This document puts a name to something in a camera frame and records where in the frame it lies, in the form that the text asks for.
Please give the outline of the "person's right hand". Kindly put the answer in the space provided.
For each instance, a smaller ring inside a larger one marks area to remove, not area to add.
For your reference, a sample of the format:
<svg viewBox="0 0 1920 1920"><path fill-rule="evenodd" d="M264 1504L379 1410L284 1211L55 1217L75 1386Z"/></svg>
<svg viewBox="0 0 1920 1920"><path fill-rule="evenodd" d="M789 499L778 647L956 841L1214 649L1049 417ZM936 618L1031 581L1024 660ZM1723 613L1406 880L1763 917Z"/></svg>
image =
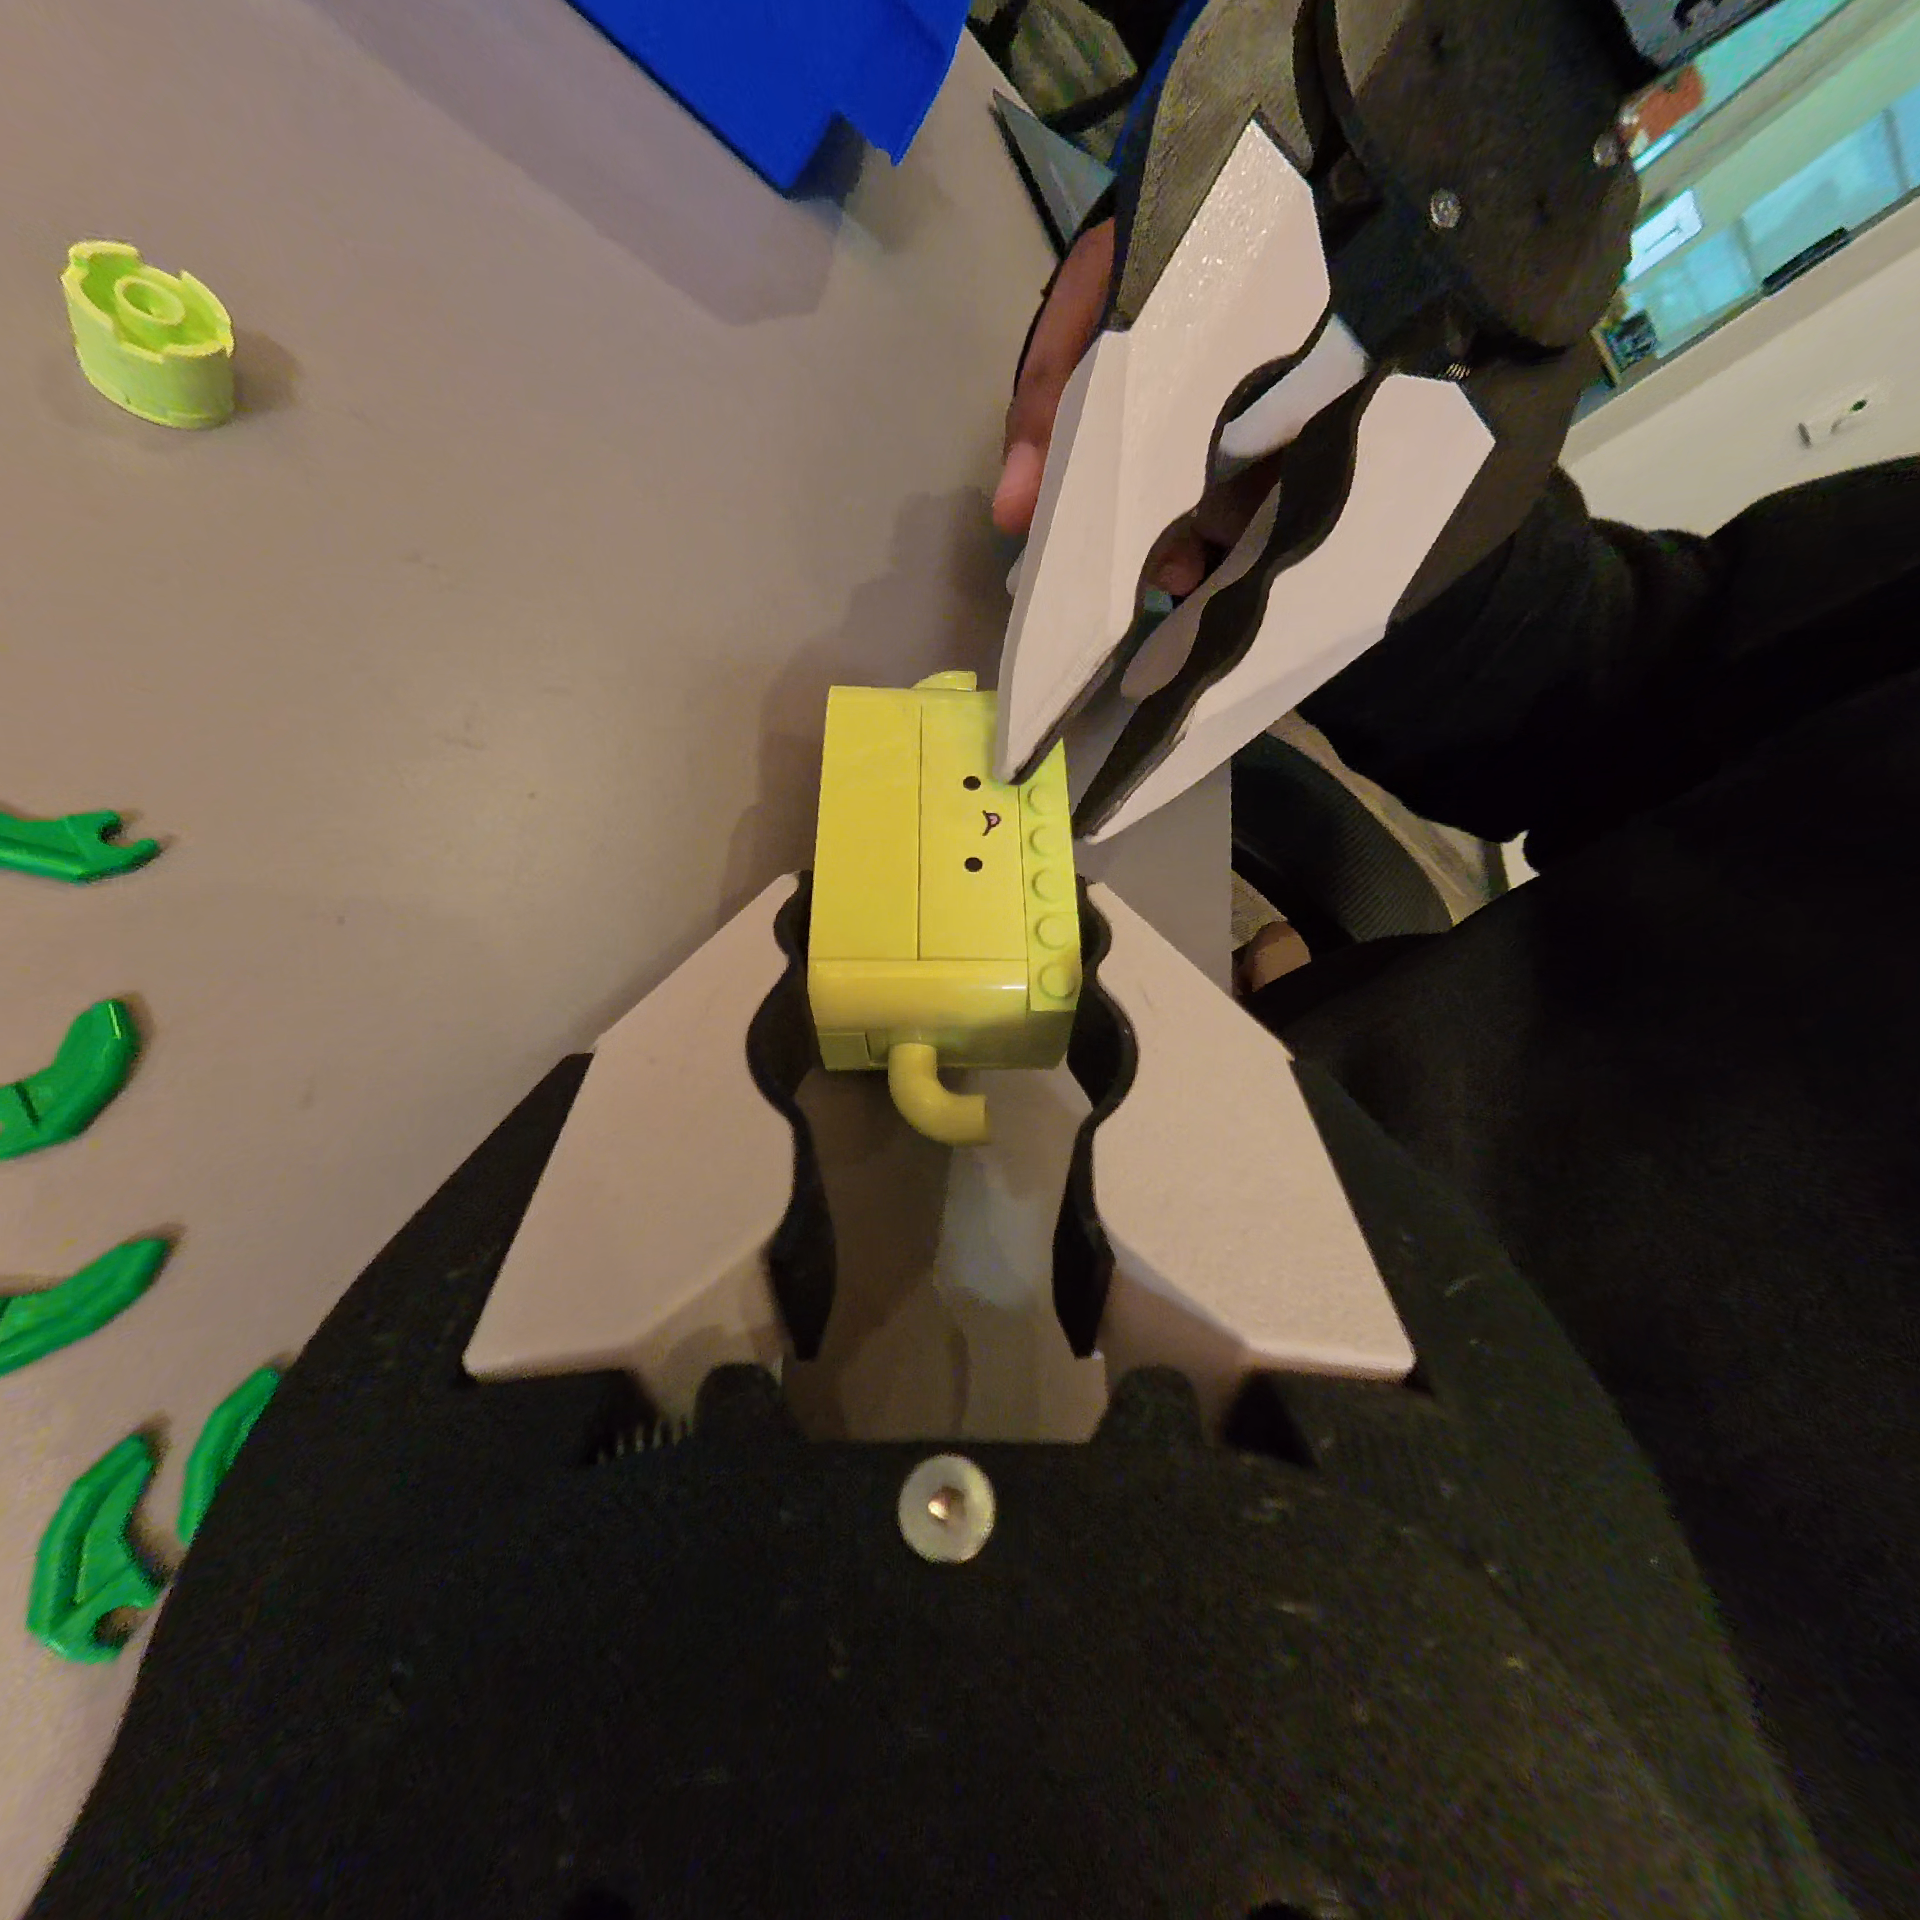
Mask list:
<svg viewBox="0 0 1920 1920"><path fill-rule="evenodd" d="M1002 426L1002 466L994 495L1001 535L1024 538L1038 510L1046 457L1072 371L1091 353L1115 279L1116 218L1091 223L1051 275L1021 351ZM1167 526L1153 544L1147 589L1188 598L1246 530L1266 488L1266 466L1223 478L1199 507Z"/></svg>

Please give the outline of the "person's right forearm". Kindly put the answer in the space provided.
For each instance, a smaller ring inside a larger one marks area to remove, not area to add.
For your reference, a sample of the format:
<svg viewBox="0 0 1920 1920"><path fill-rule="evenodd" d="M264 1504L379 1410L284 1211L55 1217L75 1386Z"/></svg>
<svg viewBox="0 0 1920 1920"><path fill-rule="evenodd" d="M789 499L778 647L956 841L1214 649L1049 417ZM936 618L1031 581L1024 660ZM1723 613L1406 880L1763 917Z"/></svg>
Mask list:
<svg viewBox="0 0 1920 1920"><path fill-rule="evenodd" d="M1914 677L1916 457L1763 495L1712 535L1599 518L1556 473L1303 720L1410 813L1559 860Z"/></svg>

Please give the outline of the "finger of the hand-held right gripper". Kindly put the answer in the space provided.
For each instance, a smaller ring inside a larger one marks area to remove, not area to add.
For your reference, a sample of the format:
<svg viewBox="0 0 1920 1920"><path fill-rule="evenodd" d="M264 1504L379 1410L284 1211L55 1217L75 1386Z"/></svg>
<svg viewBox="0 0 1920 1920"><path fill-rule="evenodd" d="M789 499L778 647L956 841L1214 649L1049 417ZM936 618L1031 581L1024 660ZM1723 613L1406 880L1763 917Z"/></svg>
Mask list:
<svg viewBox="0 0 1920 1920"><path fill-rule="evenodd" d="M1461 381L1406 371L1311 417L1230 554L1127 664L1077 836L1162 810L1375 647L1492 444Z"/></svg>
<svg viewBox="0 0 1920 1920"><path fill-rule="evenodd" d="M1138 620L1147 561L1211 485L1229 421L1327 332L1332 285L1303 166L1246 120L1174 223L1138 223L1119 267L1161 267L1115 310L1067 377L1002 640L1002 780L1067 727Z"/></svg>

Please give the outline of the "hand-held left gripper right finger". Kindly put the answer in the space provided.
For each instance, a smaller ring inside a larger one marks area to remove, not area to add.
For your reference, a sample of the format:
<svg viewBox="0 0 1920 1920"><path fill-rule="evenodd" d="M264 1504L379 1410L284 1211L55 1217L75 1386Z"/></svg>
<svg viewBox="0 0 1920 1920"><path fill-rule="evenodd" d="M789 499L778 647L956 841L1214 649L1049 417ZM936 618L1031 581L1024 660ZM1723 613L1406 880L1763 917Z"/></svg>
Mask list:
<svg viewBox="0 0 1920 1920"><path fill-rule="evenodd" d="M1081 885L1077 923L1064 1069L1089 1114L1051 1237L1067 1350L1109 1397L1138 1371L1178 1376L1206 1428L1254 1378L1414 1378L1286 1046L1109 885Z"/></svg>

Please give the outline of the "scattered green leaf pieces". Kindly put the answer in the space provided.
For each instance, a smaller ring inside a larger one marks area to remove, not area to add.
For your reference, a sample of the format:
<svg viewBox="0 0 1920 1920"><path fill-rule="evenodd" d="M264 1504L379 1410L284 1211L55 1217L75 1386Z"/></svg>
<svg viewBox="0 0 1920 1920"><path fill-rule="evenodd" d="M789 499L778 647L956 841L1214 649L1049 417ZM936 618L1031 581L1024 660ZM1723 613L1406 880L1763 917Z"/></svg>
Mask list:
<svg viewBox="0 0 1920 1920"><path fill-rule="evenodd" d="M115 810L32 820L3 813L3 870L62 885L123 880L149 864L158 841L123 841ZM141 1056L132 1002L96 1001L66 1030L52 1061L3 1081L3 1159L80 1139L126 1088ZM66 1279L3 1295L3 1376L52 1359L123 1316L159 1279L169 1237L126 1237ZM183 1470L181 1544L191 1549L232 1463L280 1386L277 1364L256 1368L208 1410ZM120 1438L72 1479L45 1521L25 1596L25 1633L72 1666L115 1661L123 1625L143 1618L165 1581L134 1538L136 1508L158 1477L148 1434Z"/></svg>

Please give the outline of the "lime green brick figure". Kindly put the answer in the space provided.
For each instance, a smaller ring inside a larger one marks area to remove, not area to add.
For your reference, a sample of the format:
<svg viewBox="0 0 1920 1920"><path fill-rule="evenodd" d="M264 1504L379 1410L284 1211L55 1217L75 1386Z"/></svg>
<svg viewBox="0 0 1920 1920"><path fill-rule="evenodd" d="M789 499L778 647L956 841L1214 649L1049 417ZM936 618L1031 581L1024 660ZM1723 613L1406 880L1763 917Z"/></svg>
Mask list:
<svg viewBox="0 0 1920 1920"><path fill-rule="evenodd" d="M946 1075L1058 1069L1084 975L1064 747L1001 780L972 673L832 687L807 911L824 1069L880 1071L923 1139L990 1139Z"/></svg>

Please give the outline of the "lime green round brick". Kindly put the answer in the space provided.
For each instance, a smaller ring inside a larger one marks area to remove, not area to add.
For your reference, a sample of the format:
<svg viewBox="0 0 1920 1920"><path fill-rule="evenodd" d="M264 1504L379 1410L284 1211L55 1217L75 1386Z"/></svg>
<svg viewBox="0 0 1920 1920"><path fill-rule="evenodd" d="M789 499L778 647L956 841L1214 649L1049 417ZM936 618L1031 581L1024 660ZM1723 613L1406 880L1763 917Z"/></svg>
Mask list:
<svg viewBox="0 0 1920 1920"><path fill-rule="evenodd" d="M175 431L229 426L236 329L197 275L166 275L132 246L86 240L68 250L58 285L80 369L100 400Z"/></svg>

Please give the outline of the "dark mesh office chair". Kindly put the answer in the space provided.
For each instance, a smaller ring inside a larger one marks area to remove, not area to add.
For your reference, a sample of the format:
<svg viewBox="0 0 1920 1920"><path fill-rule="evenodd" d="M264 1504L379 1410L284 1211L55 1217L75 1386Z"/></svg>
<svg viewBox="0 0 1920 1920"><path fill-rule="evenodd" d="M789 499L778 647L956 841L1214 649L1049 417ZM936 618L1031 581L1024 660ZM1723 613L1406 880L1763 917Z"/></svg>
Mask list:
<svg viewBox="0 0 1920 1920"><path fill-rule="evenodd" d="M1230 760L1230 862L1312 957L1452 929L1437 881L1353 787L1272 735Z"/></svg>

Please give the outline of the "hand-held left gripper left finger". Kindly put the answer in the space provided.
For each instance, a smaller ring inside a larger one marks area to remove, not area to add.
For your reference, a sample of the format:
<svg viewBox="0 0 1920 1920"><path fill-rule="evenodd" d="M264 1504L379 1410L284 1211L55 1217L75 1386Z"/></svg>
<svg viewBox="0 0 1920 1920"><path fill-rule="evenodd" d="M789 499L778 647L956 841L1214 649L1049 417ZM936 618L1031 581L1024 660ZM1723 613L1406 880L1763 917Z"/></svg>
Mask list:
<svg viewBox="0 0 1920 1920"><path fill-rule="evenodd" d="M465 1368L624 1371L688 1414L712 1368L824 1350L832 1223L800 1107L810 880L785 874L595 1046Z"/></svg>

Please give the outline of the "blue storage bin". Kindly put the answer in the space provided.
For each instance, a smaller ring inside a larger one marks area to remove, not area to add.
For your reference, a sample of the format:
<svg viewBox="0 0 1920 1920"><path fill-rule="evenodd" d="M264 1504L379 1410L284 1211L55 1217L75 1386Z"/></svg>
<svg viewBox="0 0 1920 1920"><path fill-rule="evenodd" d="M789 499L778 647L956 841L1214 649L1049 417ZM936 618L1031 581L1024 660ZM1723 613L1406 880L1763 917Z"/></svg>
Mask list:
<svg viewBox="0 0 1920 1920"><path fill-rule="evenodd" d="M906 161L971 2L576 2L736 156L789 194L837 132Z"/></svg>

